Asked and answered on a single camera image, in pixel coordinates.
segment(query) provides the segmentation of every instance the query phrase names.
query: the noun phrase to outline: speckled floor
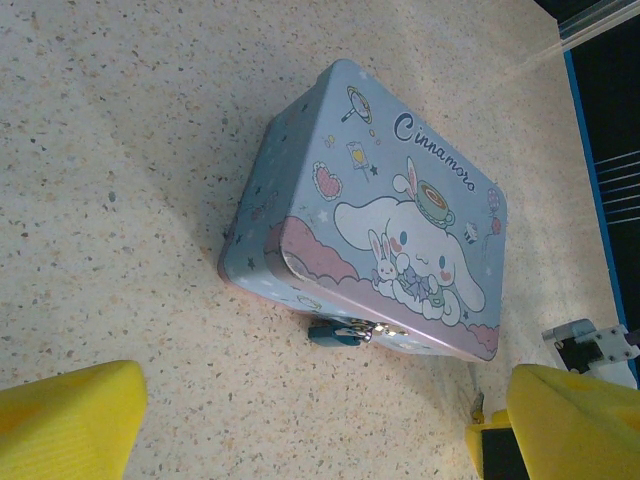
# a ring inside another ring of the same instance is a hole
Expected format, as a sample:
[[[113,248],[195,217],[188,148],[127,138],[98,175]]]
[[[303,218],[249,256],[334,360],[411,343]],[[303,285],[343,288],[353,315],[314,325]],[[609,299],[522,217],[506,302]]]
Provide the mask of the speckled floor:
[[[476,385],[502,408],[543,329],[614,323],[557,40],[530,0],[2,2],[0,387],[139,361],[131,479],[475,478]],[[506,193],[489,364],[315,347],[216,274],[268,120],[341,57]]]

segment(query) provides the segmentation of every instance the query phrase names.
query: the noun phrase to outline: cinnamoroll lunch box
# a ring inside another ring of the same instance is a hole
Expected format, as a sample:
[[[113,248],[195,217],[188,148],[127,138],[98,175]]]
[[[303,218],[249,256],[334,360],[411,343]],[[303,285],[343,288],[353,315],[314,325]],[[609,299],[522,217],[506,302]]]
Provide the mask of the cinnamoroll lunch box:
[[[339,60],[269,124],[218,271],[338,336],[488,361],[506,218],[494,183]]]

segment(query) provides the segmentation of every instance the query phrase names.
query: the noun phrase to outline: blue tin box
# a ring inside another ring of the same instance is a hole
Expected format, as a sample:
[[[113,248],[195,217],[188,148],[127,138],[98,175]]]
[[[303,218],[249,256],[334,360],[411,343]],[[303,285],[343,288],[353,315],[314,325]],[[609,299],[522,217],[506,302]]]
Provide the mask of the blue tin box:
[[[506,218],[495,184],[339,60],[271,121],[218,271],[394,350],[487,361]]]

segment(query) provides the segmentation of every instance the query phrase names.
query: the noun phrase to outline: blue edge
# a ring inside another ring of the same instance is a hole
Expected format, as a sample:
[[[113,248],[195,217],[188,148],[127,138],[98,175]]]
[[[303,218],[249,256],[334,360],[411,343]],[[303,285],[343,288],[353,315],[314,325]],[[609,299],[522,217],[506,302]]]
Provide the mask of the blue edge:
[[[600,234],[602,235],[602,243],[604,245],[604,255],[607,259],[607,265],[609,267],[609,278],[611,280],[611,287],[613,289],[613,299],[616,304],[616,311],[618,312],[618,319],[620,323],[627,327],[627,319],[624,314],[624,308],[622,305],[622,295],[620,294],[620,285],[618,283],[618,275],[616,273],[616,266],[613,263],[613,251],[611,250],[611,242],[609,240],[609,231],[607,230],[607,221],[604,216],[604,207],[602,206],[602,198],[600,197],[600,190],[598,189],[598,179],[596,176],[596,167],[593,161],[593,152],[591,151],[591,143],[589,142],[589,132],[587,130],[587,122],[584,117],[584,111],[582,109],[582,100],[580,99],[580,89],[578,88],[578,79],[576,78],[576,72],[573,68],[573,58],[571,52],[564,53],[564,61],[567,65],[567,74],[569,76],[569,85],[571,86],[571,93],[573,95],[573,104],[576,108],[576,116],[578,117],[578,127],[580,128],[580,137],[582,138],[582,148],[584,149],[584,156],[587,160],[587,169],[589,170],[589,181],[591,182],[591,190],[593,191],[593,199],[596,204],[596,214],[598,215],[598,224],[600,225]],[[636,364],[632,360],[628,362],[631,373],[638,383],[638,371]]]

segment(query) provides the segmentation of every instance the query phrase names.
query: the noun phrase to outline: pink heart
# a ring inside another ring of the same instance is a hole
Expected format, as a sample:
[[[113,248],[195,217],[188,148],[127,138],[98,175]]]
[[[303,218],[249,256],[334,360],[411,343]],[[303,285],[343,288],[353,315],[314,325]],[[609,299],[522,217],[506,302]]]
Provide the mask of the pink heart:
[[[342,193],[342,182],[337,175],[331,174],[324,163],[314,165],[314,183],[325,200],[334,200]]]

